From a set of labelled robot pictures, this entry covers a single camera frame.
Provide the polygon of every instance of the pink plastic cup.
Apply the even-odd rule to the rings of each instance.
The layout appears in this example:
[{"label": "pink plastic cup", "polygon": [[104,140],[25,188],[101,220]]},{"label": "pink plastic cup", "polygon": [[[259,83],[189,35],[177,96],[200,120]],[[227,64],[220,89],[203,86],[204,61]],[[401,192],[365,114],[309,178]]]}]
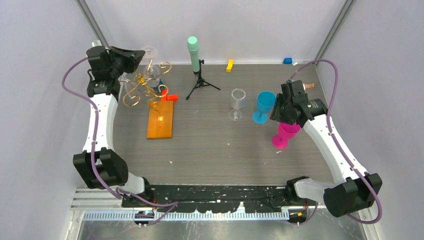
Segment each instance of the pink plastic cup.
[{"label": "pink plastic cup", "polygon": [[278,126],[278,134],[272,138],[272,144],[277,149],[285,149],[289,145],[289,139],[293,138],[301,130],[301,126],[296,123],[293,125],[280,123]]}]

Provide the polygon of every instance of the blue block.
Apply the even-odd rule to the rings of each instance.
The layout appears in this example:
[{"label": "blue block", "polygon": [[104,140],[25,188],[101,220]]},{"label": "blue block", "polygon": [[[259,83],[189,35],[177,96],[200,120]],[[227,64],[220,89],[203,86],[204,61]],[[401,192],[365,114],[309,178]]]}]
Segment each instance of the blue block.
[{"label": "blue block", "polygon": [[291,57],[284,58],[284,61],[282,61],[283,64],[292,64],[293,59]]}]

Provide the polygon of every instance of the white wall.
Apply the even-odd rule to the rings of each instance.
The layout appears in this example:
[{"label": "white wall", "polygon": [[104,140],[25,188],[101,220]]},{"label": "white wall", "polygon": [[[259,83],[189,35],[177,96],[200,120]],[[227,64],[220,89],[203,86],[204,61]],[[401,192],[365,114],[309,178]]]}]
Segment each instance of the white wall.
[{"label": "white wall", "polygon": [[110,45],[158,48],[189,63],[187,38],[207,63],[313,60],[344,0],[87,0]]},{"label": "white wall", "polygon": [[[0,239],[58,240],[83,183],[72,156],[89,121],[61,80],[95,37],[73,0],[2,1],[0,12]],[[88,68],[67,85],[84,92]]]},{"label": "white wall", "polygon": [[[424,3],[356,1],[324,58],[339,67],[334,122],[370,173],[379,173],[382,239],[423,239]],[[330,97],[334,74],[318,67]]]}]

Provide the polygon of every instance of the black tripod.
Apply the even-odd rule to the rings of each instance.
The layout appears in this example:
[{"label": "black tripod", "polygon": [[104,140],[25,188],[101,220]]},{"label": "black tripod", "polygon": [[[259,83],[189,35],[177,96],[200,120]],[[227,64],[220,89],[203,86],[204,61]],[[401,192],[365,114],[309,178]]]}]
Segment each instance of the black tripod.
[{"label": "black tripod", "polygon": [[193,93],[193,91],[195,89],[199,89],[199,88],[203,88],[203,87],[207,87],[207,86],[212,86],[218,90],[221,90],[221,88],[214,86],[212,84],[210,84],[209,82],[205,81],[201,75],[202,73],[202,64],[205,64],[205,60],[199,60],[199,71],[194,71],[194,75],[197,76],[197,82],[196,85],[194,85],[193,89],[191,90],[190,94],[185,98],[186,100],[189,100],[190,95]]}]

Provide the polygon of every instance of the blue goblet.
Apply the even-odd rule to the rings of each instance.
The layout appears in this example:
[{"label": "blue goblet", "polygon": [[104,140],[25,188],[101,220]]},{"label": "blue goblet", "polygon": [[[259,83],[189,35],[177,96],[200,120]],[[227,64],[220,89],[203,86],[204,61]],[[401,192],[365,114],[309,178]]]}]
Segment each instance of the blue goblet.
[{"label": "blue goblet", "polygon": [[268,120],[267,113],[271,111],[276,102],[276,96],[270,91],[263,91],[257,96],[257,111],[253,113],[253,121],[257,124],[264,124]]}]

